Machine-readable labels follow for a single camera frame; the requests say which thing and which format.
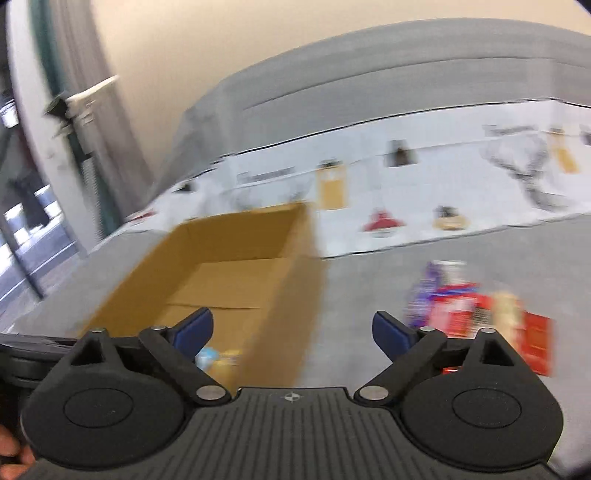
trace red package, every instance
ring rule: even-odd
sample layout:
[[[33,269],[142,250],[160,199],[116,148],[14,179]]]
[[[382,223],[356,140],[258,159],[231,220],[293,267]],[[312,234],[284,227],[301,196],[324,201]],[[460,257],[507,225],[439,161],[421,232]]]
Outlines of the red package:
[[[551,320],[542,315],[523,312],[523,330],[519,341],[519,354],[538,375],[551,373]]]
[[[465,293],[436,298],[431,307],[428,324],[448,337],[465,337],[472,325],[472,314],[478,297],[476,293]]]

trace metal screw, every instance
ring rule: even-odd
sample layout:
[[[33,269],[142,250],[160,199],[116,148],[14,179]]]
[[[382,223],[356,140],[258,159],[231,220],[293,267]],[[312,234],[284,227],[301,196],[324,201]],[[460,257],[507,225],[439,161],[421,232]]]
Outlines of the metal screw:
[[[202,400],[219,400],[226,394],[226,390],[219,385],[204,385],[197,389],[197,396]]]
[[[388,396],[388,390],[379,385],[368,385],[359,390],[359,395],[365,400],[378,401]]]

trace logo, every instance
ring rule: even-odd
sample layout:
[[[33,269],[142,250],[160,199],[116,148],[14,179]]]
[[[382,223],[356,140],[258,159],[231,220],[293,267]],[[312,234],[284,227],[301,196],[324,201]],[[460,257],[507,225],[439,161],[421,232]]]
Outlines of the logo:
[[[301,399],[302,396],[300,394],[295,393],[295,392],[289,392],[283,398],[286,399],[289,403],[293,403],[293,402],[298,401],[299,399]]]

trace beige wall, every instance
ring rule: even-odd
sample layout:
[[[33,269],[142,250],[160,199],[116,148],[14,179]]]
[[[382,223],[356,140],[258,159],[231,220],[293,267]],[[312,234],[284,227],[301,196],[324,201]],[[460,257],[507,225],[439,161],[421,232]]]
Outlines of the beige wall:
[[[591,34],[574,0],[93,0],[105,53],[154,171],[182,112],[224,77],[323,38],[446,17],[507,18]]]

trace purple package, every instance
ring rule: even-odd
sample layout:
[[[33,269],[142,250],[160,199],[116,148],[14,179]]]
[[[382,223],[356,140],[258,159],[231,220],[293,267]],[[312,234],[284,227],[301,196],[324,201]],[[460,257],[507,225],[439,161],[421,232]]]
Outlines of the purple package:
[[[423,278],[410,291],[406,318],[412,328],[425,326],[431,312],[433,294],[441,285],[441,271],[433,262],[427,264]]]

